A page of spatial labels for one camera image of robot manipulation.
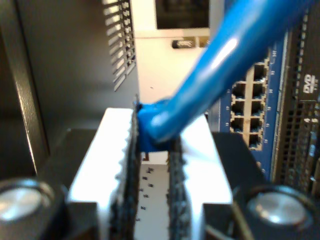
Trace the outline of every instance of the port cluster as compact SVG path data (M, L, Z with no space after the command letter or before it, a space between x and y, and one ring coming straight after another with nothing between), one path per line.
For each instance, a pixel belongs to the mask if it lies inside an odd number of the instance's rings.
M267 56L232 86L230 131L242 134L251 150L262 150L268 71Z

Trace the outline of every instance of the network switch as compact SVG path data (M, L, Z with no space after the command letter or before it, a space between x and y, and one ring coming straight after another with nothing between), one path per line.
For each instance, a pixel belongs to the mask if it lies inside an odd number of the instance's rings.
M228 11L234 0L225 0ZM284 40L274 44L220 99L219 131L241 134L270 178Z

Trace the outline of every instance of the ventilation grille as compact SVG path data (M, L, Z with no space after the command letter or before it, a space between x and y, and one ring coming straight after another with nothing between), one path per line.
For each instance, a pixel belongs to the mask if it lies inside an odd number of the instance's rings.
M315 14L310 21L306 13L300 25L291 33L287 79L282 107L282 124L279 135L276 164L276 181L290 185L300 191L310 193L313 175L318 160L319 144L319 98L318 92L304 95L304 79L310 72L316 74L318 67L310 59L314 58Z
M136 66L130 0L102 0L102 3L114 76L114 91L117 91Z

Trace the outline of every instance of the blue ethernet cable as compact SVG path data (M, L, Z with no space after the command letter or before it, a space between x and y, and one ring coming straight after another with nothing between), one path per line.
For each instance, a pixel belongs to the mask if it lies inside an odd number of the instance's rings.
M140 150L169 149L168 141L245 75L316 1L239 0L176 94L138 112Z

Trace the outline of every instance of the gray wall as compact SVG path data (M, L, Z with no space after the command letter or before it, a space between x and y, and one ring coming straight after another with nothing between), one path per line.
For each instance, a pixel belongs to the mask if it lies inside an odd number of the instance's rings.
M17 0L52 151L67 128L97 128L107 107L132 107L134 69L117 92L101 0Z
M148 168L154 171L146 173ZM167 189L169 173L167 165L143 164L140 169L140 188L138 212L140 221L135 222L136 240L167 240L169 239L169 207L167 205Z

